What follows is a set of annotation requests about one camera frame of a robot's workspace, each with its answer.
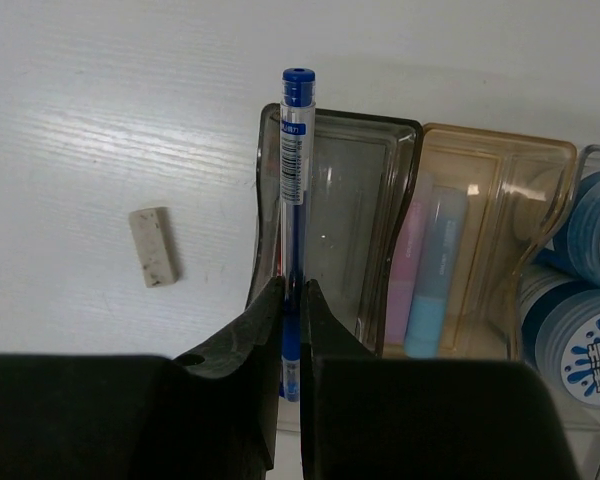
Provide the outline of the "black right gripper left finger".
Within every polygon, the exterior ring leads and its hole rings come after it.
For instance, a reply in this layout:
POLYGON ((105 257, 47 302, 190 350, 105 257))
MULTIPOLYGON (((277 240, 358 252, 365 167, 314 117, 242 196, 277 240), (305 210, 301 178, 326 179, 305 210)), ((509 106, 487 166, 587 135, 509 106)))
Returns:
POLYGON ((283 293, 154 355, 0 354, 0 479, 262 479, 273 467, 283 293))

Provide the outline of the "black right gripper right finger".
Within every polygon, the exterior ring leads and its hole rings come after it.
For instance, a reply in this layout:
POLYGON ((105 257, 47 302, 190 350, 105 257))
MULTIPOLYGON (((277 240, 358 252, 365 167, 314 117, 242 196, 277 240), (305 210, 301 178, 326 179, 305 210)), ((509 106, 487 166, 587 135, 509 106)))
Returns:
POLYGON ((301 456, 307 479, 575 479, 553 401, 510 361, 373 355, 316 281, 301 304, 301 456))

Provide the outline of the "pink glue stick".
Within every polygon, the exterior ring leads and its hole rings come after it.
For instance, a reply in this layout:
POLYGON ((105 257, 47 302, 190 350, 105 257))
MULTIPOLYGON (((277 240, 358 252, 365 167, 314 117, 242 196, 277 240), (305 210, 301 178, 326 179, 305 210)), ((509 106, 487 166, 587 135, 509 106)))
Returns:
POLYGON ((420 173, 395 245, 384 333, 384 342, 389 345, 404 342, 432 189, 433 177, 427 172, 420 173))

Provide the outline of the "blue glue stick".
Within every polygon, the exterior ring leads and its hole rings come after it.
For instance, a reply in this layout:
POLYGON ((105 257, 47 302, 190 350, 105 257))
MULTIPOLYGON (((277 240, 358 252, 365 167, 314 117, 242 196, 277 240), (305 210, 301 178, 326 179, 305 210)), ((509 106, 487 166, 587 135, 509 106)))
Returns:
POLYGON ((404 352, 411 358, 437 355, 467 206, 464 191, 433 188, 404 338, 404 352))

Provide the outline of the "blue pen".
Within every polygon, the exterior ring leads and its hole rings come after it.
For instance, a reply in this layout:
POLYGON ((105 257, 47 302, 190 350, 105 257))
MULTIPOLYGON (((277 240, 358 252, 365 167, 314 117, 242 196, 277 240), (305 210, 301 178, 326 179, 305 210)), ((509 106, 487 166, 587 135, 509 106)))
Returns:
POLYGON ((282 73, 279 130, 281 273, 285 280, 282 389, 300 400, 300 304, 305 283, 306 238, 314 156, 315 72, 294 67, 282 73))

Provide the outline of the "red pen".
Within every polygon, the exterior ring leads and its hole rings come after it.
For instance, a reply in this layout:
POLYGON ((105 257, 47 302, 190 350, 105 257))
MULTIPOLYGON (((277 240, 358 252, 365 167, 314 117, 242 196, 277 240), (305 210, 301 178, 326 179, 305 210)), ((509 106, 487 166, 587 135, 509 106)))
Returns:
POLYGON ((276 252, 276 276, 283 276, 283 269, 282 269, 282 250, 280 245, 278 245, 277 248, 277 252, 276 252))

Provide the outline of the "transparent compartment organizer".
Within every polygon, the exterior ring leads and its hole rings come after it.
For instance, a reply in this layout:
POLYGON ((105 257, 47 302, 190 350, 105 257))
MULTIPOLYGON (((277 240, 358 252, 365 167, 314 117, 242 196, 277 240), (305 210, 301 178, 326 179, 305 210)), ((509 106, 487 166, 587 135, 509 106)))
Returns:
POLYGON ((368 350, 522 361, 600 433, 600 145, 270 104, 256 185, 252 293, 286 271, 301 198, 305 276, 368 350))

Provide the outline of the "white dirty eraser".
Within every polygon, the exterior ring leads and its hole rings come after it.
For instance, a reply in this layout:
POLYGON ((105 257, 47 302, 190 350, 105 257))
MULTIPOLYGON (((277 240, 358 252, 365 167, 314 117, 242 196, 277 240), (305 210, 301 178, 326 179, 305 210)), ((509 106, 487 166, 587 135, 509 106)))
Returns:
POLYGON ((171 286, 179 279, 168 211, 151 207, 128 215, 131 235, 147 288, 171 286))

